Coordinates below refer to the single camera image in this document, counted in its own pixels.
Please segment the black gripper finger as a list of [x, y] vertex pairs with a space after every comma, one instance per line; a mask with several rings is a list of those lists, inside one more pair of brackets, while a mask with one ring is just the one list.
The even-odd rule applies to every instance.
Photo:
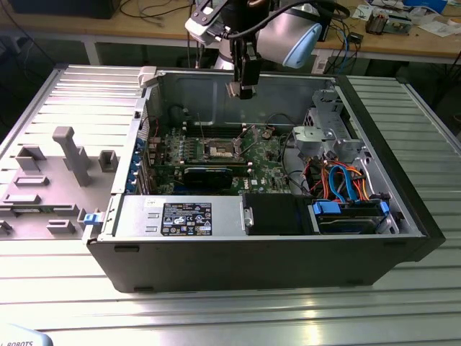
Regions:
[[262, 58], [252, 42], [241, 43], [240, 98], [251, 99], [253, 87], [259, 82]]
[[241, 39], [232, 40], [232, 59], [233, 59], [233, 70], [234, 70], [234, 82], [241, 83]]

